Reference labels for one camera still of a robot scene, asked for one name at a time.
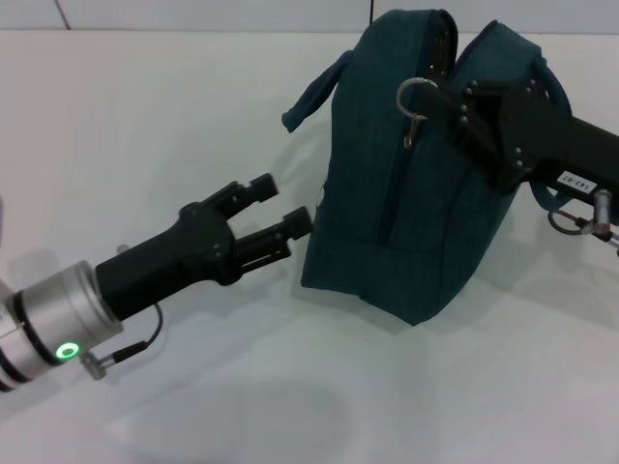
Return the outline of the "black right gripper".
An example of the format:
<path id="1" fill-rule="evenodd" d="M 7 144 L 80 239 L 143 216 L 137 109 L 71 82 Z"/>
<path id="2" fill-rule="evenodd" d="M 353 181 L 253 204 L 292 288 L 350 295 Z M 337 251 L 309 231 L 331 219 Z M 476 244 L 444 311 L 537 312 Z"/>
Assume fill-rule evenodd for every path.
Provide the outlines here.
<path id="1" fill-rule="evenodd" d="M 419 114 L 452 120 L 449 136 L 499 194 L 524 181 L 591 199 L 601 190 L 618 197 L 618 136 L 563 113 L 524 85 L 471 81 L 458 90 L 423 82 Z M 498 135 L 487 122 L 498 121 Z"/>

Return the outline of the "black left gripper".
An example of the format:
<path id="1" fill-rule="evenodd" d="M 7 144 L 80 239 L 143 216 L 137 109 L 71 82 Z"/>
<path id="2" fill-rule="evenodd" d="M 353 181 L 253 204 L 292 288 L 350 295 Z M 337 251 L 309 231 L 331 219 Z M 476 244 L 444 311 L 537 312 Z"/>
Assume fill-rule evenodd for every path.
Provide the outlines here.
<path id="1" fill-rule="evenodd" d="M 184 207 L 167 230 L 96 267 L 104 302 L 126 320 L 198 281 L 230 285 L 238 280 L 238 265 L 243 276 L 290 257 L 288 242 L 312 231 L 307 207 L 236 241 L 226 220 L 278 194 L 267 173 L 247 186 L 232 182 L 207 198 L 207 206 Z"/>

